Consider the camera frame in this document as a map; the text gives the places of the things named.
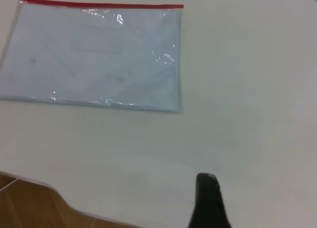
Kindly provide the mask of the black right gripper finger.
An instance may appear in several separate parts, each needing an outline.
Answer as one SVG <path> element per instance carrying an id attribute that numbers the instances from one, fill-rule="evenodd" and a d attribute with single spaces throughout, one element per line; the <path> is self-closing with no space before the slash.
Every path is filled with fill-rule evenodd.
<path id="1" fill-rule="evenodd" d="M 231 228 L 219 182 L 211 173 L 196 176 L 195 207 L 190 228 Z"/>

